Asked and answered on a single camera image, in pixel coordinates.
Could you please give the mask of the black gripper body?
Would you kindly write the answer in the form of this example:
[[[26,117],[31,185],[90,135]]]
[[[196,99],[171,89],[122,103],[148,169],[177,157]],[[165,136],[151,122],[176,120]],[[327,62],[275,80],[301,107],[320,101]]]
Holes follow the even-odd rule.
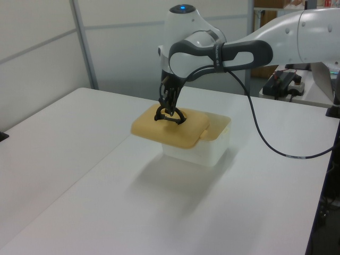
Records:
[[[168,73],[164,70],[161,71],[161,91],[169,91],[174,89],[177,92],[181,91],[184,86],[184,79],[177,77],[173,73]]]

